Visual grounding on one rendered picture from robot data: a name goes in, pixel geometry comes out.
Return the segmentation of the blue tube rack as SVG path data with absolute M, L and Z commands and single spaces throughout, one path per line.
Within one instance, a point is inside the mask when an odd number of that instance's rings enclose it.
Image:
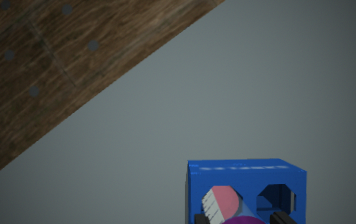
M 232 186 L 266 224 L 276 211 L 305 224 L 306 185 L 307 171 L 281 159 L 188 160 L 188 224 L 194 224 L 194 214 L 204 214 L 202 197 L 213 186 Z

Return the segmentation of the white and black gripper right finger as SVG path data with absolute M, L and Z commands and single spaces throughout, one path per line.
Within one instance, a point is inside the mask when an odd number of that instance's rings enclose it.
M 297 224 L 286 212 L 276 211 L 270 215 L 270 224 Z

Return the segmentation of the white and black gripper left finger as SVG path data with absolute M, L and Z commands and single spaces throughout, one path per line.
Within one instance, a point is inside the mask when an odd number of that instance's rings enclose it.
M 210 224 L 209 217 L 204 214 L 194 214 L 194 224 Z

